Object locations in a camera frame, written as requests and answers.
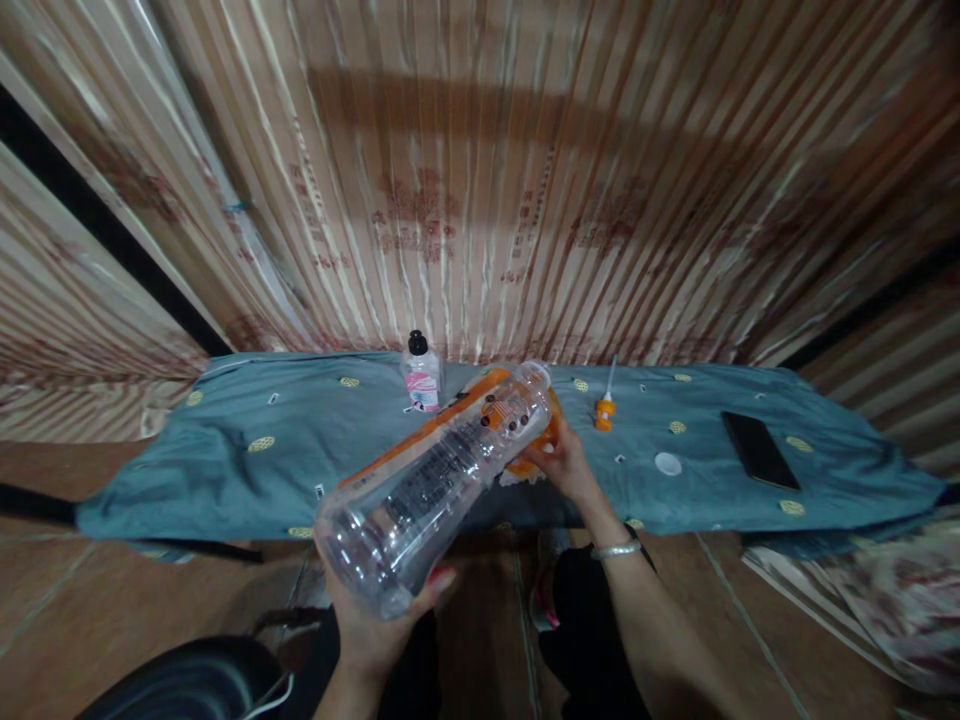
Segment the clear plastic bottle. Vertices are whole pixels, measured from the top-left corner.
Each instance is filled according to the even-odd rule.
[[[550,371],[487,369],[450,406],[324,498],[314,536],[352,594],[402,615],[477,499],[550,423]]]
[[[423,412],[439,412],[443,359],[427,345],[427,339],[419,330],[410,333],[400,371],[413,407]]]

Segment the striped curtain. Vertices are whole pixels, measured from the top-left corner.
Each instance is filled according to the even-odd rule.
[[[960,188],[953,199],[960,206]],[[924,470],[960,481],[960,271],[930,283],[802,374]]]
[[[206,355],[0,145],[0,440],[137,440]]]
[[[770,365],[957,229],[948,8],[12,0],[0,79],[237,350]]]

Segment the silver bracelet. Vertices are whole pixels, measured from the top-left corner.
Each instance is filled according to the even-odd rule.
[[[631,540],[626,545],[614,545],[610,548],[594,548],[590,552],[590,557],[594,560],[606,560],[608,557],[615,557],[617,555],[630,555],[631,553],[638,552],[643,549],[643,545],[640,544],[639,540]]]

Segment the painted fingernail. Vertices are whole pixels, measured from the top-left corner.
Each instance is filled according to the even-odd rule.
[[[438,593],[444,593],[450,589],[450,586],[453,585],[453,581],[457,579],[456,570],[448,570],[447,572],[440,575],[433,582],[433,586],[437,589]]]

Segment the woman's left hand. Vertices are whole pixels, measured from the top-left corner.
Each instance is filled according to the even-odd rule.
[[[457,571],[452,567],[435,568],[407,613],[385,622],[361,607],[350,596],[336,573],[326,572],[327,593],[337,611],[340,665],[343,669],[357,680],[385,683],[407,646],[413,626],[436,606],[456,576]]]

